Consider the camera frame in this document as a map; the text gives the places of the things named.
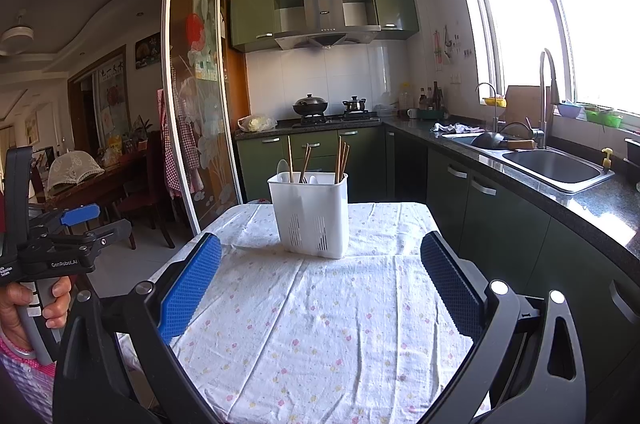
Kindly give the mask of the person's left hand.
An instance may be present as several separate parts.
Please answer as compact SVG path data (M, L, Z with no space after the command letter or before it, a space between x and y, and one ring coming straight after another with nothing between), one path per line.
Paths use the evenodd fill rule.
M46 319L49 329L62 329L66 325L68 308L70 308L70 291L72 281L69 277L61 277L52 285L54 301L43 308L42 317ZM1 330L6 338L18 349L32 350L32 344L22 325L18 307L29 306L34 298L31 289L12 282L1 288Z

